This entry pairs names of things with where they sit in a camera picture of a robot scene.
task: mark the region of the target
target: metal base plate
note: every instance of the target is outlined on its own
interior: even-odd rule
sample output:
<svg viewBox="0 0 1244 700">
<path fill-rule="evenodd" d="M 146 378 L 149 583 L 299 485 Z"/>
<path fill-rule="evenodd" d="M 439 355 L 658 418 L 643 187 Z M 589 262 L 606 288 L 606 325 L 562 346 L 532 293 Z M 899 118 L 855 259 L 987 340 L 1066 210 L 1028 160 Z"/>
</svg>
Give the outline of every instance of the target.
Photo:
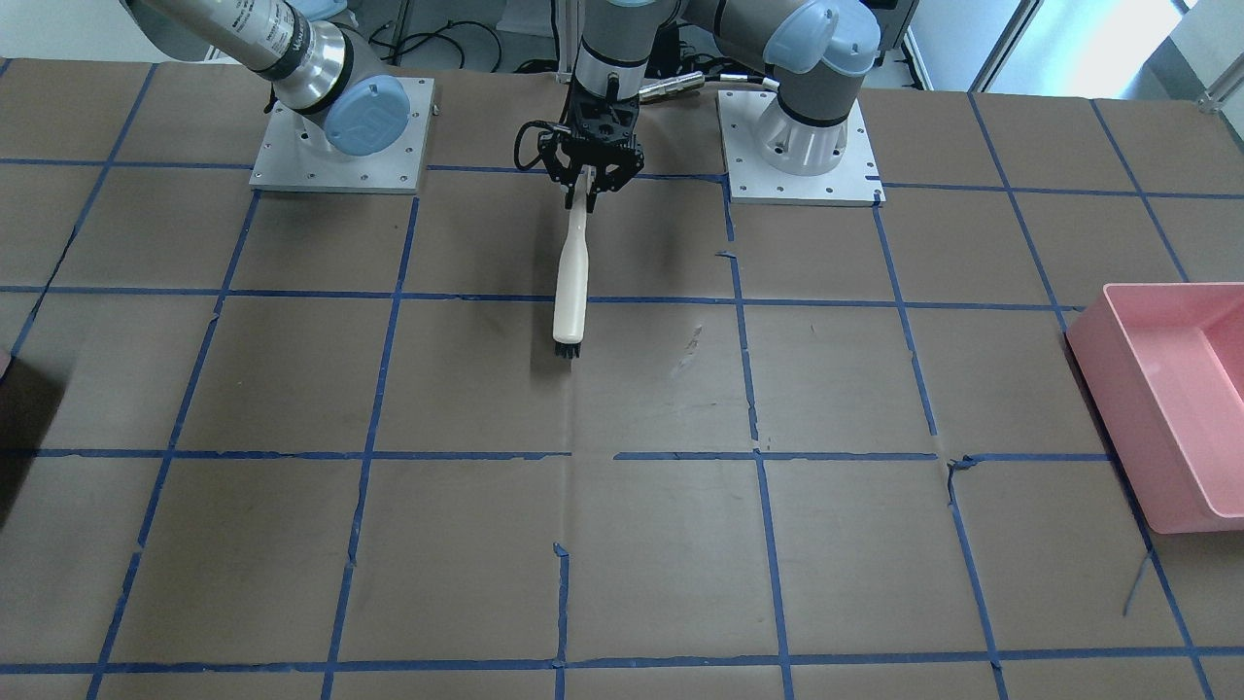
<svg viewBox="0 0 1244 700">
<path fill-rule="evenodd" d="M 417 194 L 434 82 L 430 77 L 398 81 L 411 97 L 411 122 L 388 148 L 371 155 L 347 155 L 332 148 L 320 127 L 277 102 L 250 173 L 250 185 L 275 191 Z"/>
<path fill-rule="evenodd" d="M 753 127 L 774 99 L 769 91 L 734 90 L 718 93 L 722 142 L 730 172 L 730 195 L 751 204 L 819 204 L 825 206 L 871 206 L 886 200 L 877 162 L 863 126 L 860 102 L 847 117 L 847 147 L 838 165 L 822 175 L 792 175 L 765 162 Z"/>
</svg>

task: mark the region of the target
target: scuff mark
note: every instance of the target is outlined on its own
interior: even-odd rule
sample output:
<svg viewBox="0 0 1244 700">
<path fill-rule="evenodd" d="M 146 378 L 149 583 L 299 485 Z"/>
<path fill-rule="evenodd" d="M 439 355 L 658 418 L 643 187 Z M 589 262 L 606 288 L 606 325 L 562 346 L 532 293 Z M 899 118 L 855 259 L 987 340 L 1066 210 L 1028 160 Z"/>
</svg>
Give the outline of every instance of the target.
<svg viewBox="0 0 1244 700">
<path fill-rule="evenodd" d="M 704 332 L 704 323 L 695 326 L 695 329 L 692 332 L 690 341 L 687 342 L 683 358 L 678 361 L 678 364 L 674 366 L 674 369 L 669 373 L 671 378 L 678 377 L 679 373 L 692 367 L 692 363 L 695 362 L 695 354 L 699 353 L 699 336 L 702 332 Z"/>
</svg>

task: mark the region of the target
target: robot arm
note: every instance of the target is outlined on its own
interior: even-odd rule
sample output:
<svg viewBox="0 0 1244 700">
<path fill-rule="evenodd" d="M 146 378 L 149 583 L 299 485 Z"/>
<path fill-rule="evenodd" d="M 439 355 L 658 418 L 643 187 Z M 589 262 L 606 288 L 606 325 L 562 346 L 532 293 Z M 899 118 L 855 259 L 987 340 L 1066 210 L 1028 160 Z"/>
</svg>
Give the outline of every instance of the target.
<svg viewBox="0 0 1244 700">
<path fill-rule="evenodd" d="M 271 81 L 272 93 L 343 153 L 376 153 L 406 129 L 406 91 L 348 26 L 309 21 L 286 0 L 147 4 Z"/>
<path fill-rule="evenodd" d="M 586 25 L 557 123 L 527 122 L 515 165 L 542 163 L 573 200 L 578 175 L 595 168 L 587 196 L 616 191 L 643 168 L 634 134 L 639 88 L 659 27 L 685 14 L 730 57 L 780 81 L 758 124 L 764 154 L 797 175 L 831 170 L 846 148 L 843 123 L 872 67 L 881 30 L 857 0 L 587 0 Z M 522 136 L 541 131 L 539 157 L 521 162 Z"/>
</svg>

